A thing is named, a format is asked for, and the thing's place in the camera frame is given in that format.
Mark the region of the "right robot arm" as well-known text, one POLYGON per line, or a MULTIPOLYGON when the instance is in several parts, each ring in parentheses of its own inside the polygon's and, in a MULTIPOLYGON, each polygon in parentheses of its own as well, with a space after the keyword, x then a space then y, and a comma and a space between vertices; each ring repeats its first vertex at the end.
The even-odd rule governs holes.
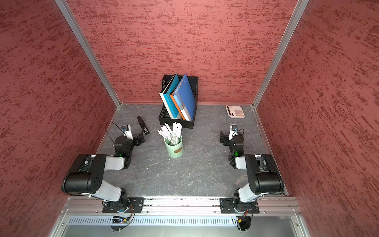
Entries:
POLYGON ((256 201, 265 195, 284 193, 284 182, 271 154, 245 154, 244 136, 238 131, 232 138, 220 133, 220 142, 230 149, 229 165, 247 172, 248 183, 234 192, 232 198, 220 199, 221 210, 235 213, 257 212, 256 201))

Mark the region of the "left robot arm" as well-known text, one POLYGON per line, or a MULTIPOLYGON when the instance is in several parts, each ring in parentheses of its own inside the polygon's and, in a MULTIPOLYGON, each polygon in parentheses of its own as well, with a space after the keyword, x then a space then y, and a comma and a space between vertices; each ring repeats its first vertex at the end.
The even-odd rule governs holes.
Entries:
POLYGON ((104 172, 128 169, 134 147, 144 142, 144 132, 141 131, 133 139, 124 135, 116 138, 113 156, 78 155, 64 178, 62 191, 72 196, 90 196, 102 200, 103 213, 141 213, 144 198, 129 198, 124 188, 104 180, 104 172))

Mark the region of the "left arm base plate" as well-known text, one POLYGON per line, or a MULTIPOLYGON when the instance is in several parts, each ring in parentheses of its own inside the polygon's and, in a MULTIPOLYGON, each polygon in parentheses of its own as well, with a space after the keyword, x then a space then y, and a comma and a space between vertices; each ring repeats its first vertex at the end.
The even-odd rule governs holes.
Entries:
POLYGON ((145 199, 128 197, 125 200, 120 200, 116 202, 112 201, 103 201, 103 213, 116 213, 116 214, 124 214, 124 213, 141 213, 142 208, 144 206, 145 199))

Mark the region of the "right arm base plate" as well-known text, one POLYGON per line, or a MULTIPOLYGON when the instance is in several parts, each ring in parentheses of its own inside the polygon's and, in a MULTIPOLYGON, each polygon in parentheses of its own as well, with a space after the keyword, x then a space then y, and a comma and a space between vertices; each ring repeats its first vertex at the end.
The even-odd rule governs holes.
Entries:
POLYGON ((254 202, 240 202, 233 198, 220 198, 221 213, 228 214, 258 214, 260 213, 258 203, 254 202))

